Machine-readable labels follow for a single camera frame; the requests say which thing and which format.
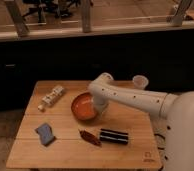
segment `orange bowl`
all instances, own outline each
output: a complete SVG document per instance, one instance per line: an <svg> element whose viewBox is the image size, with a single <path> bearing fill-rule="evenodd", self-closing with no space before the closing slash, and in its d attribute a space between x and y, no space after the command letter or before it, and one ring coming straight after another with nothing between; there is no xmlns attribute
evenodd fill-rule
<svg viewBox="0 0 194 171"><path fill-rule="evenodd" d="M93 119L97 112L92 106L92 95L86 92L77 96L71 104L71 111L78 120Z"/></svg>

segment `wall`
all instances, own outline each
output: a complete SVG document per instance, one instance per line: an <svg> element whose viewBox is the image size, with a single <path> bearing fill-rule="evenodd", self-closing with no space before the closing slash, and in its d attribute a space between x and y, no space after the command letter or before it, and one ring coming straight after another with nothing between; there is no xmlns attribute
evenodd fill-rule
<svg viewBox="0 0 194 171"><path fill-rule="evenodd" d="M0 42L0 109L25 107L37 80L101 72L117 80L144 74L154 91L194 90L194 29Z"/></svg>

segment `chair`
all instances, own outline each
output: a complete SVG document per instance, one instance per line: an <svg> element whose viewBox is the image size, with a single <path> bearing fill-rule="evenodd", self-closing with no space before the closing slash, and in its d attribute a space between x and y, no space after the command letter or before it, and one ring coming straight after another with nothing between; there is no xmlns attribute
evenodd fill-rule
<svg viewBox="0 0 194 171"><path fill-rule="evenodd" d="M81 4L80 0L67 0L67 1L69 2L69 4L67 5L68 8L70 8L74 4L76 5L76 7L78 7ZM91 6L94 5L94 3L91 0L90 0L90 4Z"/></svg>
<svg viewBox="0 0 194 171"><path fill-rule="evenodd" d="M25 4L33 4L33 8L29 8L29 12L24 14L22 17L25 18L28 15L38 13L38 22L42 22L42 11L53 13L55 14L55 17L70 17L72 13L68 12L68 10L65 11L58 11L58 4L53 3L54 0L23 0L23 3Z"/></svg>

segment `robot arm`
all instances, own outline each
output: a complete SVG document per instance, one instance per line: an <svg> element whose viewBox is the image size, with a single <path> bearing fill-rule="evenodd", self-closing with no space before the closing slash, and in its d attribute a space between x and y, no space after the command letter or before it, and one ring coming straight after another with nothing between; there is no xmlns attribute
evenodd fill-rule
<svg viewBox="0 0 194 171"><path fill-rule="evenodd" d="M111 85L112 81L113 78L110 74L103 73L88 87L93 95L93 106L98 113L104 111L108 100L113 100L153 115L166 117L170 106L178 97L161 92L121 88Z"/></svg>
<svg viewBox="0 0 194 171"><path fill-rule="evenodd" d="M88 87L93 107L103 112L108 100L167 117L163 171L194 171L194 92L173 94L112 86L113 78L101 74Z"/></svg>

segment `wooden table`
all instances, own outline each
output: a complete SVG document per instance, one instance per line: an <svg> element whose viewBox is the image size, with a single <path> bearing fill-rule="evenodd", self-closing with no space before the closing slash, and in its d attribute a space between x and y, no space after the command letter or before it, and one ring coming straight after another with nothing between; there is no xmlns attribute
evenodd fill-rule
<svg viewBox="0 0 194 171"><path fill-rule="evenodd" d="M71 112L73 99L87 92L89 81L39 81L25 111L7 161L7 168L158 169L161 161L148 114L110 101L107 111L89 123L78 122ZM115 85L131 87L130 81ZM37 109L42 97L56 85L66 93L44 113ZM41 145L35 129L48 123L56 140ZM81 139L79 130L98 136L101 128L129 133L128 145L94 146Z"/></svg>

